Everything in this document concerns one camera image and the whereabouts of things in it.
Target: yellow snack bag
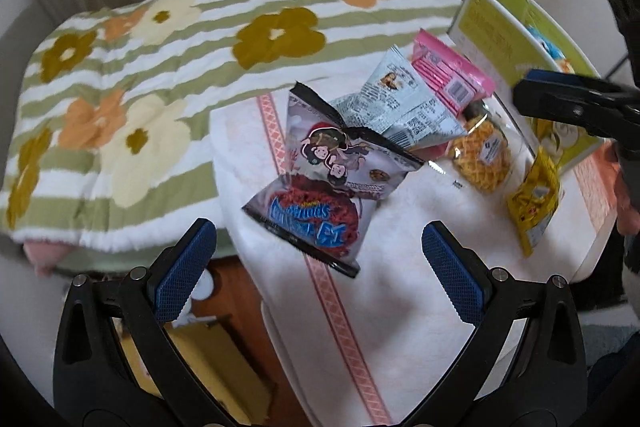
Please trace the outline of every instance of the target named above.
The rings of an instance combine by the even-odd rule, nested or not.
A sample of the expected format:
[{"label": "yellow snack bag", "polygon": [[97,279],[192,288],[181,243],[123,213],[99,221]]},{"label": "yellow snack bag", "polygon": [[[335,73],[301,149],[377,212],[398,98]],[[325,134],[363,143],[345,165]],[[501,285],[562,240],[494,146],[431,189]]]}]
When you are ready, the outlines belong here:
[{"label": "yellow snack bag", "polygon": [[560,200],[555,163],[542,147],[518,190],[507,197],[507,207],[518,229],[525,257],[533,253]]}]

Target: pink pillow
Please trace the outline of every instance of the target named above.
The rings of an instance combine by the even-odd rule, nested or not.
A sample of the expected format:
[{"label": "pink pillow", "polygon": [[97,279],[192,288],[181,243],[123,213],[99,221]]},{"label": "pink pillow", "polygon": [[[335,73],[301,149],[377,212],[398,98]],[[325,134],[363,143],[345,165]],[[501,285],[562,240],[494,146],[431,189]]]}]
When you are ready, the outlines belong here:
[{"label": "pink pillow", "polygon": [[33,264],[36,275],[48,277],[56,265],[77,247],[65,243],[26,241],[22,248],[29,262]]}]

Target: pink wrapper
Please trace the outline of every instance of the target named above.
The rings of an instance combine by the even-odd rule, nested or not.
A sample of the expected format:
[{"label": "pink wrapper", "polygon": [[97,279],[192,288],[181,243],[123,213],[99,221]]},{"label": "pink wrapper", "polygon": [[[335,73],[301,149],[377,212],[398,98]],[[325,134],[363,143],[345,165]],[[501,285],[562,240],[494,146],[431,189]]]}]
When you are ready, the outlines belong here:
[{"label": "pink wrapper", "polygon": [[412,65],[456,116],[471,101],[491,96],[495,90],[490,77],[425,30],[414,39]]}]

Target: cardboard box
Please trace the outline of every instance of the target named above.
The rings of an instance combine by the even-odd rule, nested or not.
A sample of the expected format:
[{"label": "cardboard box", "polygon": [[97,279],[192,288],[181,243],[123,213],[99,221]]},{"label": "cardboard box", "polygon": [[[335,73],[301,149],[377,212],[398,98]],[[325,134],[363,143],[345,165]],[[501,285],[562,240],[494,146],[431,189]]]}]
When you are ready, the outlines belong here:
[{"label": "cardboard box", "polygon": [[603,140],[589,136],[582,128],[517,114],[511,89],[529,70],[562,71],[527,26],[553,42],[575,73],[599,76],[571,37],[534,0],[464,0],[449,37],[462,54],[495,81],[498,98],[513,113],[532,150],[542,143],[563,172],[594,152]]},{"label": "cardboard box", "polygon": [[[267,418],[271,393],[255,374],[222,325],[204,324],[169,329],[175,347],[204,387],[242,425],[261,424]],[[122,349],[139,386],[161,396],[130,336]]]}]

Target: striped blanket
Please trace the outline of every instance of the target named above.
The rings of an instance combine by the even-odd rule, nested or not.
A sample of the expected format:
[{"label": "striped blanket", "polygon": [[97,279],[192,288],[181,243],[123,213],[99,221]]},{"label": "striped blanket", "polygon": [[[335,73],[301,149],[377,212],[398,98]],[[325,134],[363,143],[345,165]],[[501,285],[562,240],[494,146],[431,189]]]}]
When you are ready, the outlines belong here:
[{"label": "striped blanket", "polygon": [[78,14],[26,69],[2,226],[20,242],[111,253],[174,242],[197,217],[223,229],[210,111],[296,80],[366,75],[418,29],[444,34],[459,4],[147,0]]}]

